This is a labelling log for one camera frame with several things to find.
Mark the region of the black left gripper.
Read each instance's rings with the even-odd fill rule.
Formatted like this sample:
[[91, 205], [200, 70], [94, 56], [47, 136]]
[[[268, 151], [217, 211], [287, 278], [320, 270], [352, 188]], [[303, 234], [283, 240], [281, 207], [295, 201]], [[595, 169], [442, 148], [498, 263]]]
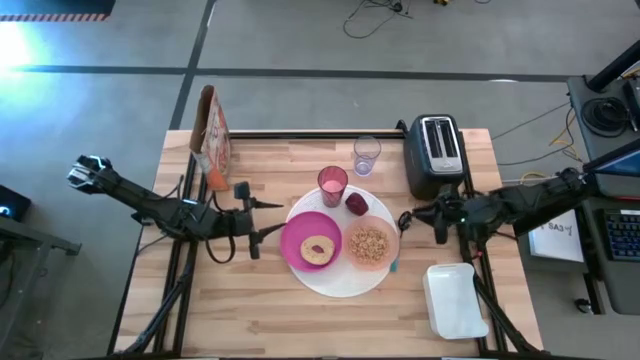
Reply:
[[249, 236], [249, 253], [251, 259], [257, 260], [260, 258], [259, 242], [262, 242], [268, 235], [285, 226], [285, 223], [280, 223], [262, 228], [258, 231], [257, 239], [257, 231], [253, 223], [253, 209], [281, 208], [281, 204], [267, 203], [259, 201], [256, 198], [248, 198], [243, 201], [243, 209], [224, 210], [219, 206], [216, 198], [209, 198], [206, 206], [208, 210], [213, 210], [218, 215], [218, 219], [214, 221], [213, 225], [214, 234], [207, 235], [204, 240], [207, 254], [211, 260], [217, 260], [210, 244], [211, 239], [226, 237], [230, 249], [227, 260], [232, 260], [236, 255], [235, 237], [244, 235]]

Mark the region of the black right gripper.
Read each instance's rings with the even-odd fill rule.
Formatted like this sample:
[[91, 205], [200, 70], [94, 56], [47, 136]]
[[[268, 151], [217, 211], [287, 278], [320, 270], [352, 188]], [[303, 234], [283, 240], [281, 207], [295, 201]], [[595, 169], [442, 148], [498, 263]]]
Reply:
[[477, 190], [464, 190], [459, 193], [456, 186], [443, 185], [433, 203], [416, 207], [400, 215], [399, 230], [404, 232], [410, 228], [433, 227], [436, 243], [445, 244], [448, 240], [448, 229], [454, 225], [463, 225], [464, 237], [480, 244], [483, 242], [481, 232], [471, 229], [469, 212], [464, 209], [468, 200], [480, 195], [481, 192]]

